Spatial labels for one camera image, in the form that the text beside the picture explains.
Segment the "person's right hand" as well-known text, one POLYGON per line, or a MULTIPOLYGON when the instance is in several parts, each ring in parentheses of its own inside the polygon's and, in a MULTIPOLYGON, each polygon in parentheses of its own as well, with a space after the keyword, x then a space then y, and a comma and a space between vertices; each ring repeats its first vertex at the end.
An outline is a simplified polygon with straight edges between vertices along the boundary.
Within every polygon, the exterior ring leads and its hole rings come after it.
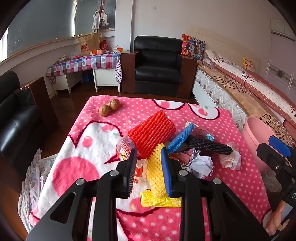
POLYGON ((292 211, 292 207, 283 200, 279 203, 276 211, 271 214, 269 221, 266 224, 266 232, 272 236, 277 230, 282 231, 290 221, 287 219, 283 224, 281 222, 292 211))

